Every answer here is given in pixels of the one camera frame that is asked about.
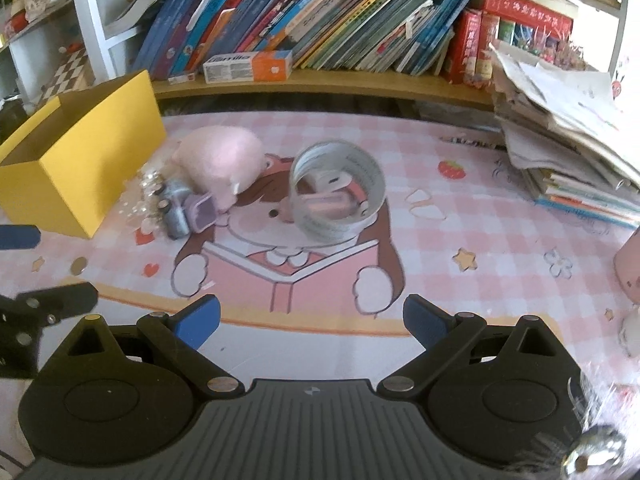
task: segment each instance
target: black cable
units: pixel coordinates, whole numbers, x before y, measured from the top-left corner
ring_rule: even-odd
[[[25,466],[21,462],[18,462],[14,457],[2,451],[2,449],[0,449],[0,456],[7,459],[9,462],[11,462],[16,467],[19,467],[20,469],[27,469],[27,466]]]

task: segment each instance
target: cartoon girl's face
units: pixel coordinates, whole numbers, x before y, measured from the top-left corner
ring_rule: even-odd
[[[229,211],[229,230],[242,240],[266,248],[314,248],[326,246],[313,240],[290,222],[283,222],[277,202],[257,200]]]

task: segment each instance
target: table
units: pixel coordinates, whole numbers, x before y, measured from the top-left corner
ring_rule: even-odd
[[[176,312],[190,302],[179,294],[216,294],[223,323],[201,351],[247,386],[256,377],[366,377],[375,386],[422,350],[401,321],[409,293],[497,324],[538,314],[579,364],[602,364],[621,383],[640,377],[618,345],[620,321],[632,304],[612,266],[632,232],[535,205],[505,152],[441,140],[475,139],[479,132],[300,112],[176,116],[164,124],[169,137],[153,160],[166,158],[200,126],[252,129],[273,154],[265,191],[232,209],[214,241],[187,248],[184,240],[135,232],[118,207],[92,240],[43,233],[33,251],[0,253],[1,294],[89,280],[100,291],[96,311],[111,324],[132,323],[149,310]],[[359,240],[318,248],[300,233],[274,228],[268,212],[286,193],[286,158],[331,138],[376,157],[388,207]],[[88,265],[75,278],[70,265],[80,256]],[[40,365],[75,321],[45,330]],[[16,431],[25,387],[0,382],[0,450],[28,463]],[[1,456],[0,465],[18,472]]]

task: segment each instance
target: orange and white box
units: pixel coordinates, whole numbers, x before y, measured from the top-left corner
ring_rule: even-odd
[[[291,51],[219,54],[205,62],[202,69],[207,84],[231,81],[284,81],[291,74]]]

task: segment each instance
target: cartoon girl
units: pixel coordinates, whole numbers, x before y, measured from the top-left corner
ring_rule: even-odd
[[[387,201],[351,240],[319,242],[281,214],[293,159],[267,158],[266,170],[228,214],[178,252],[174,291],[192,296],[212,283],[207,292],[223,304],[270,312],[350,316],[388,309],[404,289],[404,272]],[[326,191],[304,181],[298,190]]]

